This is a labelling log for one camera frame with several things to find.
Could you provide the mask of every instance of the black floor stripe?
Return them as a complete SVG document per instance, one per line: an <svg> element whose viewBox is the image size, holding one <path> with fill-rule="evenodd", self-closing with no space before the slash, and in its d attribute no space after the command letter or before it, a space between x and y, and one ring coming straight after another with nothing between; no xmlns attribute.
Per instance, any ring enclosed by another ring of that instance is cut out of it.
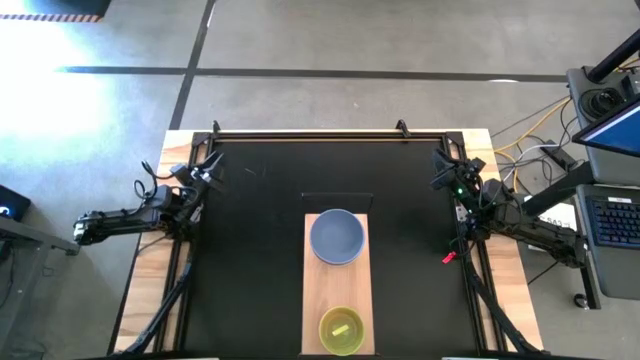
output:
<svg viewBox="0 0 640 360"><path fill-rule="evenodd" d="M358 70L290 70L290 69L197 69L196 76L221 77L278 77L278 78L335 78L335 79L395 79L441 81L491 81L566 83L565 75L482 74L405 71Z"/></svg>
<svg viewBox="0 0 640 360"><path fill-rule="evenodd" d="M69 74L114 74L114 75L183 75L186 68L140 67L140 66L61 66L56 72Z"/></svg>
<svg viewBox="0 0 640 360"><path fill-rule="evenodd" d="M178 93L176 107L173 109L171 123L169 123L169 130L178 130L180 128L180 123L182 123L182 116L184 115L184 109L187 107L191 84L193 84L193 77L196 74L198 61L200 61L200 54L202 54L204 40L206 39L207 31L209 30L209 20L213 17L213 6L215 3L216 0L207 0L207 5L205 6L202 19L200 20L198 35L196 36L196 41L193 44L193 50L191 51L191 57L189 58L189 64L187 65L187 72L184 75L182 87L180 87L180 92Z"/></svg>

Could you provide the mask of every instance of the blue bowl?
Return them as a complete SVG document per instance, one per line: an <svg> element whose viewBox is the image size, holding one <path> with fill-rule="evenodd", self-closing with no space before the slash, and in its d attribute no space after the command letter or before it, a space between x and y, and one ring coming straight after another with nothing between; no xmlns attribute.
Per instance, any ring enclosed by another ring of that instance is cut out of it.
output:
<svg viewBox="0 0 640 360"><path fill-rule="evenodd" d="M327 210L311 226L311 248L328 264L348 264L364 248L362 224L346 210Z"/></svg>

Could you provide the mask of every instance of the keyboard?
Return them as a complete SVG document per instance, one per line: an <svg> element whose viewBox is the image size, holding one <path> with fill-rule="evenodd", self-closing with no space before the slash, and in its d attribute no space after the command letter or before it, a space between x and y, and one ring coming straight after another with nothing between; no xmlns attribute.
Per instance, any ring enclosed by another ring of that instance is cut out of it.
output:
<svg viewBox="0 0 640 360"><path fill-rule="evenodd" d="M640 249L640 203L587 198L596 245Z"/></svg>

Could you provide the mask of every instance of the bowl rim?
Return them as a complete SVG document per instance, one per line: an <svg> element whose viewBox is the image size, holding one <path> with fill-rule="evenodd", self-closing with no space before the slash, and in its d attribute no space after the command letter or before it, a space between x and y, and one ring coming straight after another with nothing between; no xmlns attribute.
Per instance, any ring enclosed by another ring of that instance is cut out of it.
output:
<svg viewBox="0 0 640 360"><path fill-rule="evenodd" d="M351 312L351 314L355 315L355 318L357 319L356 322L362 328L362 337L360 338L360 341L358 341L358 346L356 346L356 348L351 352L345 352L345 353L339 353L339 354L335 353L335 352L333 352L333 351L331 351L329 349L327 344L324 342L324 339L322 338L322 323L324 322L324 319L327 317L327 315L329 315L329 313L331 313L333 311L337 311L337 310L347 310L347 311ZM351 308L349 306L344 306L344 305L334 306L334 307L330 308L329 310L327 310L324 313L324 315L322 315L322 318L320 318L320 323L318 324L318 336L320 337L320 342L322 343L322 346L324 346L324 348L328 352L330 352L331 354L338 355L338 356L353 355L356 352L358 352L358 350L360 350L360 348L362 347L362 344L364 344L364 339L366 337L365 330L364 330L364 322L362 321L362 318L360 317L360 314L358 314L358 312L354 308Z"/></svg>
<svg viewBox="0 0 640 360"><path fill-rule="evenodd" d="M316 223L318 222L318 220L320 219L320 217L322 217L322 215L330 213L330 212L342 212L342 213L346 213L349 214L353 220L355 220L358 225L360 226L360 232L361 232L361 241L360 241L360 248L358 249L358 251L355 253L355 255L347 260L347 261L331 261L328 259L325 259L324 257L322 257L320 254L318 254L318 252L316 251L315 246L313 246L313 239L312 239L312 232L313 232L313 227L316 225ZM340 208L335 208L335 209L329 209L329 210L325 210L322 213L320 213L320 215L318 215L318 217L316 218L316 220L313 222L313 224L311 225L311 229L309 229L309 244L311 245L311 249L313 250L313 253L320 258L320 260L326 262L327 264L331 264L331 265L345 265L345 264L349 264L351 262L353 262L354 260L356 260L358 258L358 256L360 256L360 254L362 253L362 250L364 249L364 243L366 242L366 236L364 233L364 226L362 226L362 223L360 222L360 219L358 219L358 217L352 213L351 211L347 211L345 209L340 209Z"/></svg>

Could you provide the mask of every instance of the yellow bowl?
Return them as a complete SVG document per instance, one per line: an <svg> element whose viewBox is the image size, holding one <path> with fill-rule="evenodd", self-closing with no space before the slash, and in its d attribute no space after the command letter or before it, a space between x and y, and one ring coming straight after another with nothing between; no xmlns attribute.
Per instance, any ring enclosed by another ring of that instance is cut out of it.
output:
<svg viewBox="0 0 640 360"><path fill-rule="evenodd" d="M320 341L334 355L355 354L364 342L364 324L358 313L346 306L327 311L320 320Z"/></svg>

